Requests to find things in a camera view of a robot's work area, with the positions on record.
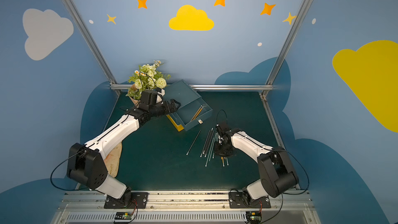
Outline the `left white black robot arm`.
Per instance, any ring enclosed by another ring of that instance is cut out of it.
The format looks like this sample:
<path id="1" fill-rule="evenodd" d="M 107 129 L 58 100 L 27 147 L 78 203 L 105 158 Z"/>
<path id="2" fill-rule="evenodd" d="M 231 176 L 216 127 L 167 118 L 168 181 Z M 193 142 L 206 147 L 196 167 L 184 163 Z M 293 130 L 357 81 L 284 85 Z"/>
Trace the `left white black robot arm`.
<path id="1" fill-rule="evenodd" d="M 104 160 L 131 133 L 154 117 L 176 112 L 181 104 L 174 99 L 154 105 L 140 104 L 129 109 L 115 124 L 85 144 L 69 149 L 68 178 L 114 199 L 127 196 L 127 186 L 111 176 Z"/>

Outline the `teal drawer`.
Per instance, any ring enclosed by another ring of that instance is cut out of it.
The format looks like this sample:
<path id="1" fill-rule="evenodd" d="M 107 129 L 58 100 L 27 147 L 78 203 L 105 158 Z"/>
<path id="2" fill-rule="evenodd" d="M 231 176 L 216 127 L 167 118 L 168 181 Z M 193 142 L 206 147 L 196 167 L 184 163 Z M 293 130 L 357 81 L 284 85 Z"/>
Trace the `teal drawer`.
<path id="1" fill-rule="evenodd" d="M 203 105 L 204 108 L 199 114 L 198 118 L 190 122 L 191 118 L 197 112 L 199 107 Z M 211 117 L 213 109 L 200 97 L 185 106 L 181 106 L 177 112 L 171 113 L 172 118 L 181 124 L 185 131 L 189 131 L 193 127 L 202 124 L 205 120 Z"/>

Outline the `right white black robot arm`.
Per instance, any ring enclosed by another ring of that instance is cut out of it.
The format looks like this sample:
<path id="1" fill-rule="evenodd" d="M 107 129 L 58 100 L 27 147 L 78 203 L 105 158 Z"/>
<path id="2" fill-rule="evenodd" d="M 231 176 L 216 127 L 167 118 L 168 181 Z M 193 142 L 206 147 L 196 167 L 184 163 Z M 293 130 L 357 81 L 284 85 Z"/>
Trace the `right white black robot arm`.
<path id="1" fill-rule="evenodd" d="M 299 177 L 282 147 L 271 147 L 250 137 L 245 131 L 231 129 L 226 123 L 217 124 L 217 141 L 214 153 L 223 158 L 234 155 L 234 150 L 244 152 L 254 160 L 260 178 L 243 189 L 244 198 L 251 202 L 270 196 L 275 198 L 299 183 Z"/>

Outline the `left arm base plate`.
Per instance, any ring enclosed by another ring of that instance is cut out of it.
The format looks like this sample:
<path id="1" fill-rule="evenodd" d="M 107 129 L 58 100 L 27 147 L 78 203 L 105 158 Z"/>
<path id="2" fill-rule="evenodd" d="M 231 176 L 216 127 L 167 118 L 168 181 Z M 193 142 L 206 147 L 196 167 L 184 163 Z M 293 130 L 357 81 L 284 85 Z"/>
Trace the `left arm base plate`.
<path id="1" fill-rule="evenodd" d="M 120 199 L 107 196 L 104 209 L 144 209 L 148 201 L 147 192 L 130 192 Z"/>

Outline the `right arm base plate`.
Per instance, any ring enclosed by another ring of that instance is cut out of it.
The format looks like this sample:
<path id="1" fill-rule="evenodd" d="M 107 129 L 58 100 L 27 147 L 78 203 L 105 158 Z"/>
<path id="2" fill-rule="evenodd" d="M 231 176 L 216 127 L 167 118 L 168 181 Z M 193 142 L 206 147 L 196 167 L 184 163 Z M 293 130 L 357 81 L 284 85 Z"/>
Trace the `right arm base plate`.
<path id="1" fill-rule="evenodd" d="M 243 191 L 232 190 L 228 193 L 230 208 L 271 208 L 268 196 L 254 200 Z"/>

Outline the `teal drawer cabinet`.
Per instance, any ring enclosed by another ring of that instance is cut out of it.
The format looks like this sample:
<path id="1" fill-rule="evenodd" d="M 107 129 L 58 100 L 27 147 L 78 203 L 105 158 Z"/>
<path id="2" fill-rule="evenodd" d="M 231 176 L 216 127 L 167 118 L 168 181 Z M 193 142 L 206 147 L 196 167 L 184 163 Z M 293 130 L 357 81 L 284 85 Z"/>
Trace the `teal drawer cabinet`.
<path id="1" fill-rule="evenodd" d="M 200 97 L 184 80 L 175 82 L 165 88 L 164 99 L 167 101 L 174 99 L 180 102 L 181 106 L 185 106 Z"/>

